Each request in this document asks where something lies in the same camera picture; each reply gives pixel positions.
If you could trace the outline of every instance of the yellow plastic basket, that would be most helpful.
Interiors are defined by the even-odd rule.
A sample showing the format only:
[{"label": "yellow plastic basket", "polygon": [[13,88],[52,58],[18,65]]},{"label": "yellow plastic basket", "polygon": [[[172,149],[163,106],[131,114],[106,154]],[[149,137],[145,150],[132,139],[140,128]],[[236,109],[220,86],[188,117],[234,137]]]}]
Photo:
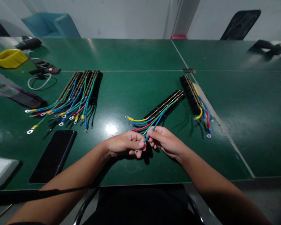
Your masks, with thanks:
[{"label": "yellow plastic basket", "polygon": [[28,57],[19,49],[7,49],[0,53],[0,66],[3,68],[17,68],[27,60]]}]

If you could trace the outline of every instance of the white wall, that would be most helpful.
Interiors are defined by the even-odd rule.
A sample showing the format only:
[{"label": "white wall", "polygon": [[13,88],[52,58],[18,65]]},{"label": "white wall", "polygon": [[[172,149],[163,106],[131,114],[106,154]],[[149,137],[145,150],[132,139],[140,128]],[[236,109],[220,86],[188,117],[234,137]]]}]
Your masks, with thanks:
[{"label": "white wall", "polygon": [[188,39],[219,40],[234,14],[261,9],[261,15],[244,40],[281,40],[281,0],[200,0]]},{"label": "white wall", "polygon": [[20,20],[20,18],[18,18],[17,15],[5,4],[3,0],[0,0],[0,23],[10,36],[33,36],[31,31]]},{"label": "white wall", "polygon": [[68,13],[82,38],[170,38],[181,0],[4,0],[19,19]]}]

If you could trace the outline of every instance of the floor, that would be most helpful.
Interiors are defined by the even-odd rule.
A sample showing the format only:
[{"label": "floor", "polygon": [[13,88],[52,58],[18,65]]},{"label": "floor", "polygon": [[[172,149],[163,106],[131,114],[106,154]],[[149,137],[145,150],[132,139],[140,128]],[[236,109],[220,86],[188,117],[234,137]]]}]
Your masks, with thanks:
[{"label": "floor", "polygon": [[[270,220],[272,224],[281,225],[281,177],[278,178],[259,178],[254,181],[238,181],[234,184],[240,188],[262,211],[262,213]],[[212,214],[206,203],[203,201],[197,190],[192,184],[185,184],[185,188],[191,198],[196,202],[205,224],[221,224],[219,220]],[[82,200],[74,207],[71,213],[61,223],[62,225],[72,224],[75,216],[91,191],[87,192]],[[87,207],[81,224],[96,209],[98,193]],[[14,205],[0,218],[0,225],[5,224],[8,219],[21,207],[21,204]]]}]

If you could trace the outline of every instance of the finger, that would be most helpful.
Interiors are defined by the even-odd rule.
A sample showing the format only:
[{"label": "finger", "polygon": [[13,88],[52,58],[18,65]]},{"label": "finger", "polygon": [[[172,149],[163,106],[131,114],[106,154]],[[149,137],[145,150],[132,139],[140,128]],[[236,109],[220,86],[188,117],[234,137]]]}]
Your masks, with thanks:
[{"label": "finger", "polygon": [[129,141],[137,140],[140,142],[144,142],[144,140],[145,140],[145,137],[138,132],[130,131],[130,132],[126,132],[125,134],[126,134],[126,138]]},{"label": "finger", "polygon": [[151,138],[153,138],[153,139],[155,139],[155,140],[157,140],[157,141],[159,141],[159,142],[164,142],[165,139],[166,139],[165,136],[163,136],[162,134],[157,133],[157,132],[155,132],[155,131],[153,131],[153,130],[151,130],[151,131],[148,130],[148,135],[149,135]]},{"label": "finger", "polygon": [[142,150],[139,150],[139,151],[136,153],[136,157],[137,157],[137,158],[141,158],[141,153],[142,153]]},{"label": "finger", "polygon": [[129,151],[129,155],[131,155],[132,157],[136,157],[135,151],[134,150],[130,150]]},{"label": "finger", "polygon": [[145,146],[144,142],[140,141],[126,141],[124,144],[124,148],[126,149],[142,149]]},{"label": "finger", "polygon": [[[150,127],[149,130],[148,130],[148,132],[151,132],[151,131],[153,130],[153,128],[154,128],[153,126]],[[156,133],[159,133],[159,134],[164,134],[165,131],[168,131],[168,129],[165,128],[165,127],[156,126],[155,129],[154,129],[154,131],[155,131]]]},{"label": "finger", "polygon": [[147,149],[147,142],[144,142],[144,146],[142,148],[140,148],[140,150],[142,150],[143,152],[146,151]]}]

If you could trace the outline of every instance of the table surface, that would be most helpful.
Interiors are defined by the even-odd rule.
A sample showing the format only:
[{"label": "table surface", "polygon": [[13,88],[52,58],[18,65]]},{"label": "table surface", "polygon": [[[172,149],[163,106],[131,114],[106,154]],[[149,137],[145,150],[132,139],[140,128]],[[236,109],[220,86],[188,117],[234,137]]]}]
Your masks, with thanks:
[{"label": "table surface", "polygon": [[[0,38],[0,51],[19,38]],[[182,101],[164,120],[167,127],[207,163],[230,180],[281,176],[281,57],[265,60],[249,52],[253,42],[191,40],[41,39],[39,56],[62,72],[45,90],[27,87],[34,69],[27,61],[4,74],[27,91],[53,103],[75,71],[101,70],[93,128],[72,126],[78,132],[64,168],[101,141],[131,130],[125,115],[143,118],[177,89],[183,68],[195,68],[194,77],[211,110],[212,138],[193,120],[189,104]],[[29,177],[53,135],[48,123],[31,135],[26,132],[40,118],[30,118],[24,108],[0,96],[0,157],[20,160],[21,166],[3,187],[35,189]],[[102,186],[185,183],[190,179],[181,166],[162,151],[148,149],[141,160],[111,160],[98,176]]]}]

